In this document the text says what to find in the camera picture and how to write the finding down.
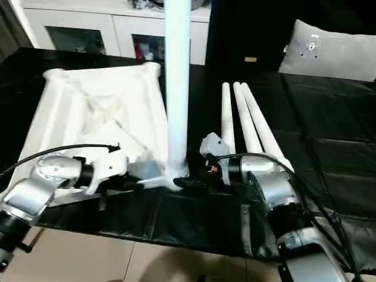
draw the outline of pvc pipe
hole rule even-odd
[[[248,87],[248,84],[242,83],[241,89],[265,152],[276,157],[279,161],[287,165],[288,168],[293,169],[291,163],[284,157],[276,138],[271,132],[259,105]]]
[[[240,83],[234,83],[234,92],[247,152],[262,153],[263,150],[261,148],[259,137],[257,136],[256,129],[254,128],[251,114],[249,113]]]
[[[230,85],[227,82],[222,84],[222,141],[229,147],[229,153],[235,154],[233,112]]]
[[[165,0],[166,90],[169,126],[169,167],[189,174],[186,162],[190,63],[191,0]]]

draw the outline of white tube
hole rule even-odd
[[[293,169],[291,163],[284,157],[276,138],[270,130],[270,127],[265,120],[265,117],[257,104],[248,84],[242,83],[241,89],[243,91],[244,98],[247,102],[249,112],[256,126],[257,133],[261,139],[265,152],[276,157],[279,161],[283,162],[288,168]]]
[[[222,84],[222,141],[229,147],[230,154],[235,154],[233,112],[230,85],[227,82]]]
[[[179,176],[189,174],[186,153],[191,5],[191,0],[164,1],[169,167]]]
[[[249,113],[246,100],[243,95],[240,83],[234,83],[234,92],[236,98],[237,109],[240,116],[241,128],[243,130],[244,141],[246,143],[247,152],[262,153],[261,144],[257,132],[254,128],[251,115]]]

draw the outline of robotic arm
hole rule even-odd
[[[53,200],[57,189],[80,187],[94,194],[101,182],[124,175],[127,157],[117,150],[85,164],[83,158],[49,154],[38,159],[28,178],[17,182],[0,201],[0,273],[13,258],[30,227]]]
[[[224,184],[256,184],[284,261],[278,269],[283,282],[348,281],[324,236],[304,216],[303,206],[280,166],[256,156],[220,159],[229,148],[215,133],[203,140],[200,153],[208,159],[219,157],[207,166]]]

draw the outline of black table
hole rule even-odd
[[[6,60],[0,66],[5,133],[1,168],[15,162],[21,152],[44,87],[44,71],[135,64],[138,61],[128,58],[37,49],[21,49]],[[202,139],[210,132],[220,135],[219,77],[202,66],[191,66],[187,154],[192,175],[202,161],[197,156]],[[244,81],[297,174],[347,231],[362,272],[376,274],[376,93],[360,82],[277,73],[251,75]],[[165,94],[163,75],[160,85]],[[245,152],[234,96],[232,102],[237,152]],[[3,187],[8,181],[0,180]],[[99,211],[97,199],[47,209],[39,225],[277,259],[275,239],[264,218],[236,196],[172,193],[163,188],[138,191],[108,198],[105,211]]]

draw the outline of white cabinet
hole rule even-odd
[[[25,9],[43,49],[120,56],[112,15]]]
[[[150,54],[150,59],[164,60],[164,19],[134,16],[113,16],[120,52],[123,57],[138,58]],[[205,64],[209,24],[191,22],[190,62]]]
[[[164,61],[165,13],[125,0],[23,0],[38,45]],[[204,65],[211,6],[191,12],[190,62]]]

